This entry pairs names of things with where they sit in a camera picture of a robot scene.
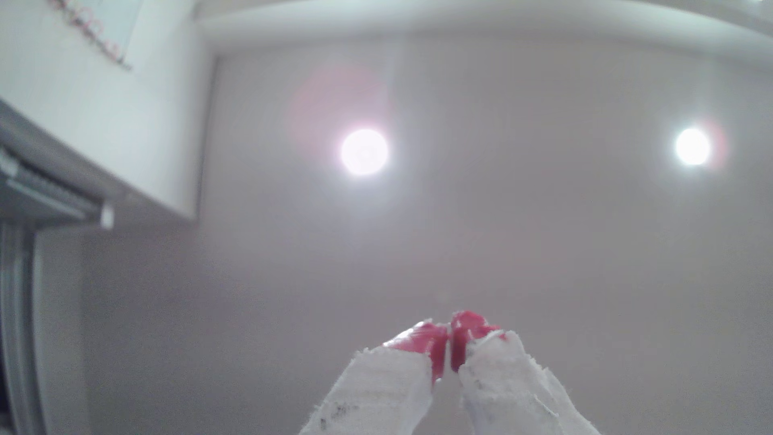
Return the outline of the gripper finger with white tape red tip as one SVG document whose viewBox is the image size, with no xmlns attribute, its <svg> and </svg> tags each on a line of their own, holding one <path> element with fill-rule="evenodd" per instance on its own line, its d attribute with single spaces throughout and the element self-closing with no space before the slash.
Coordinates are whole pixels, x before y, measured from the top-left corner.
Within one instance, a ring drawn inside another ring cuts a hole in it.
<svg viewBox="0 0 773 435">
<path fill-rule="evenodd" d="M 599 434 L 520 336 L 472 311 L 451 319 L 451 369 L 474 434 Z"/>
<path fill-rule="evenodd" d="M 443 377 L 449 326 L 421 321 L 355 354 L 300 434 L 412 434 Z"/>
</svg>

